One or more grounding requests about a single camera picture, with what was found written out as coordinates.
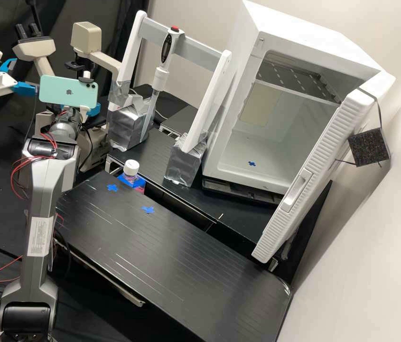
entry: refrigerator door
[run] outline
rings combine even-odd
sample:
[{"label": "refrigerator door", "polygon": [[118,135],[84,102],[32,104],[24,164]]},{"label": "refrigerator door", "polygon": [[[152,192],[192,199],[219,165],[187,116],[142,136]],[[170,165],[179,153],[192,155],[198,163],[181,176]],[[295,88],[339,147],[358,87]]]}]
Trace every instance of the refrigerator door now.
[{"label": "refrigerator door", "polygon": [[[394,80],[392,75],[381,71],[361,88],[380,100]],[[373,105],[374,100],[358,89],[346,96],[268,222],[253,257],[266,263],[293,234],[328,182],[341,147]]]}]

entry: label sticker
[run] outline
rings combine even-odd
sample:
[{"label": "label sticker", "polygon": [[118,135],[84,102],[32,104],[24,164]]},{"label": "label sticker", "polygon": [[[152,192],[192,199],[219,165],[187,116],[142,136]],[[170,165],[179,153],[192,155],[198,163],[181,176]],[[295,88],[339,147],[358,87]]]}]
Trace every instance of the label sticker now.
[{"label": "label sticker", "polygon": [[45,257],[50,250],[53,234],[53,216],[31,218],[28,257]]}]

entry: silver duct tape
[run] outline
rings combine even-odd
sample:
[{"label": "silver duct tape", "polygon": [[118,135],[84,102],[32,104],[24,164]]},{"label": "silver duct tape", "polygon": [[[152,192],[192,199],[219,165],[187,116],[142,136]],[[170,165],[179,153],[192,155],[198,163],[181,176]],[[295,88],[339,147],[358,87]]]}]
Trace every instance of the silver duct tape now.
[{"label": "silver duct tape", "polygon": [[187,133],[183,133],[173,145],[164,178],[190,187],[206,150],[206,132],[201,133],[200,142],[188,153],[181,150],[186,137]]},{"label": "silver duct tape", "polygon": [[133,105],[114,112],[108,111],[109,139],[124,150],[139,144],[145,115],[146,113],[139,113]]},{"label": "silver duct tape", "polygon": [[129,96],[129,88],[131,86],[131,81],[121,82],[120,85],[116,84],[112,80],[110,84],[110,92],[108,100],[119,107],[124,106],[126,99]]}]

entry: mini fridge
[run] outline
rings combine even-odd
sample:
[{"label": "mini fridge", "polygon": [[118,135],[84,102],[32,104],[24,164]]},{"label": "mini fridge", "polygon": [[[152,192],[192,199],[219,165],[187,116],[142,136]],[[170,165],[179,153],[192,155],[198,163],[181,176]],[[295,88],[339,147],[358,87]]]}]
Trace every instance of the mini fridge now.
[{"label": "mini fridge", "polygon": [[267,262],[395,78],[341,33],[250,1],[239,6],[202,172],[284,195],[253,252]]}]

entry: fridge door handle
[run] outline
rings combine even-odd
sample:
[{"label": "fridge door handle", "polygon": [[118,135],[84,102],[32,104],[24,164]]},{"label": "fridge door handle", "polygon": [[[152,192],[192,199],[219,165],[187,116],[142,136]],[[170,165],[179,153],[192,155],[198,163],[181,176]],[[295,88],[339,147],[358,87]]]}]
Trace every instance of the fridge door handle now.
[{"label": "fridge door handle", "polygon": [[301,170],[279,205],[282,210],[289,212],[292,209],[312,175],[313,173],[305,168]]}]

